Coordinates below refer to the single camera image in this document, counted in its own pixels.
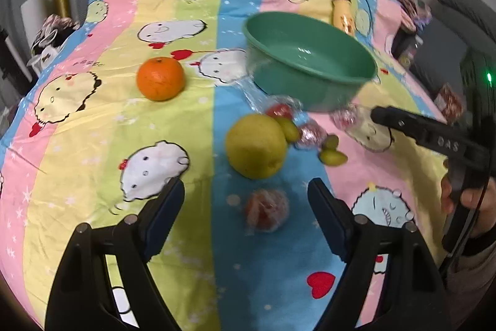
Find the person's right hand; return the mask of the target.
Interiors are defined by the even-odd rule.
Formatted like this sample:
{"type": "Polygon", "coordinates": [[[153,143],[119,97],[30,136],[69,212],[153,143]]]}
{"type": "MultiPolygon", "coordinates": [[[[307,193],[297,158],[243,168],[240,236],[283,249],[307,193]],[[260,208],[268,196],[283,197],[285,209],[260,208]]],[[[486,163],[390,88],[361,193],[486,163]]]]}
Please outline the person's right hand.
{"type": "MultiPolygon", "coordinates": [[[[460,203],[468,209],[478,209],[477,219],[472,227],[471,237],[483,235],[491,230],[496,221],[496,197],[495,179],[491,177],[484,196],[483,189],[466,189],[460,197],[460,203]]],[[[448,174],[441,179],[441,210],[450,214],[454,209],[454,203],[450,198],[451,183],[448,174]]]]}

